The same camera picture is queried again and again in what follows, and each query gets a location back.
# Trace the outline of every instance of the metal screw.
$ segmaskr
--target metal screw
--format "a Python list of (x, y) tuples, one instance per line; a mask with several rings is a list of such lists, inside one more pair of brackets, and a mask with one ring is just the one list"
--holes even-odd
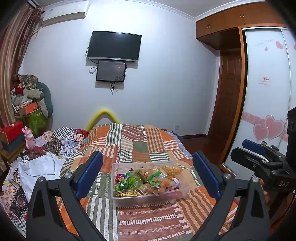
[(259, 178), (258, 177), (252, 177), (252, 181), (257, 183), (257, 182), (259, 182)]
[(67, 172), (67, 173), (64, 175), (64, 177), (65, 177), (66, 179), (69, 179), (69, 178), (72, 177), (72, 173)]
[(223, 174), (223, 177), (225, 177), (226, 179), (230, 179), (231, 178), (231, 175), (229, 173), (224, 173)]
[(39, 183), (43, 182), (43, 181), (44, 181), (44, 177), (39, 177), (39, 178), (37, 178), (37, 181), (38, 181)]

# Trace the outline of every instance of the sliding wardrobe door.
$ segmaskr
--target sliding wardrobe door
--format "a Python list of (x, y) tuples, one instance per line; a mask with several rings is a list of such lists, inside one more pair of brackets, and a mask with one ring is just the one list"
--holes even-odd
[[(290, 100), (290, 67), (283, 34), (276, 28), (245, 30), (247, 89), (242, 118), (232, 148), (242, 148), (249, 139), (279, 146)], [(233, 162), (225, 165), (237, 178), (248, 180), (254, 173)]]
[[(291, 97), (289, 110), (296, 107), (296, 41), (292, 33), (287, 29), (281, 30), (285, 39), (287, 53), (290, 62), (290, 72), (291, 72)], [(286, 154), (288, 146), (288, 134), (287, 134), (287, 122), (285, 125), (285, 130), (283, 133), (283, 138), (279, 145), (279, 151)]]

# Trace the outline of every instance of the pink figurine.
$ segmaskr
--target pink figurine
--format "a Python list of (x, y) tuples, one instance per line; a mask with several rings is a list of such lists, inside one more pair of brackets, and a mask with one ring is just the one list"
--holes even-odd
[(25, 126), (25, 129), (22, 128), (22, 132), (25, 135), (27, 149), (29, 150), (30, 153), (33, 153), (36, 141), (35, 141), (35, 138), (33, 136), (32, 130)]

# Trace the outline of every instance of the patchwork quilt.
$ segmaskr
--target patchwork quilt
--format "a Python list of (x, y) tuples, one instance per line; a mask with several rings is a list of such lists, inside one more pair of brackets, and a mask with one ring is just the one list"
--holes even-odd
[[(89, 194), (80, 203), (108, 241), (189, 240), (215, 205), (215, 199), (208, 195), (198, 170), (192, 166), (192, 159), (188, 159), (174, 138), (163, 130), (150, 125), (116, 123), (96, 127), (90, 131), (85, 145), (67, 159), (61, 176), (74, 172), (95, 150), (103, 154), (103, 166)], [(112, 163), (163, 160), (173, 160), (183, 169), (191, 189), (186, 199), (142, 206), (115, 206), (111, 198)], [(60, 197), (57, 202), (68, 230), (77, 234)], [(220, 234), (229, 229), (236, 209), (237, 205), (233, 203)]]

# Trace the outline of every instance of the red box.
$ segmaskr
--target red box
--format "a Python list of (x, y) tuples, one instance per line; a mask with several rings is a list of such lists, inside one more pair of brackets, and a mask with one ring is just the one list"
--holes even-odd
[(15, 138), (22, 134), (22, 128), (24, 128), (23, 123), (15, 121), (13, 126), (7, 126), (0, 130), (0, 140), (5, 143), (12, 142)]
[(28, 104), (27, 106), (19, 109), (20, 115), (27, 115), (35, 110), (37, 110), (37, 103), (36, 102)]

